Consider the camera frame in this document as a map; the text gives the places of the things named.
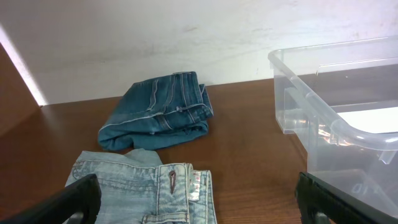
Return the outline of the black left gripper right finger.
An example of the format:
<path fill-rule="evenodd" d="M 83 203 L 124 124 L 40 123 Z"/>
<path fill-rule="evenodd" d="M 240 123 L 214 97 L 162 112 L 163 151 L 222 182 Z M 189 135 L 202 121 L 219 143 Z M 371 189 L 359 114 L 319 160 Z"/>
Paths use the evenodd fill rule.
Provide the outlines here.
<path fill-rule="evenodd" d="M 397 224 L 397 219 L 308 172 L 299 173 L 295 198 L 302 224 Z"/>

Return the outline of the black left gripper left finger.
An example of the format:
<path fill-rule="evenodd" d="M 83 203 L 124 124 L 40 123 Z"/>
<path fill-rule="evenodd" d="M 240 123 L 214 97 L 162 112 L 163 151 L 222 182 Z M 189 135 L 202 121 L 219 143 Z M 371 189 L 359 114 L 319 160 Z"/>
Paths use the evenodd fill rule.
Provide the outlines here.
<path fill-rule="evenodd" d="M 101 207 L 96 174 L 88 174 L 1 224 L 94 224 Z"/>

